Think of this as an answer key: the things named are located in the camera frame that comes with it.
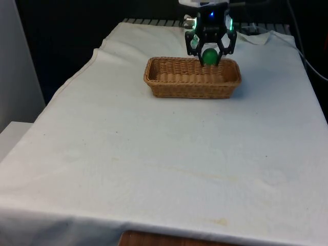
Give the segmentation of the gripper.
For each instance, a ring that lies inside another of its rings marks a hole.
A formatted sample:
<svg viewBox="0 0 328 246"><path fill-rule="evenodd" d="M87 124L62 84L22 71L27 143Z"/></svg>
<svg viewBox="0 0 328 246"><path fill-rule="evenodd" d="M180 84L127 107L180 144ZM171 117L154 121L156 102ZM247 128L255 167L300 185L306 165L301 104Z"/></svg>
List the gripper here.
<svg viewBox="0 0 328 246"><path fill-rule="evenodd" d="M227 6L201 6L198 10L198 27L187 29L184 37L186 41L187 54L197 56L201 66L204 66L202 50L206 33L217 33L217 45L219 53L216 66L223 55L233 54L237 39L237 32L226 27ZM225 47L222 42L224 35L228 36L229 45Z"/></svg>

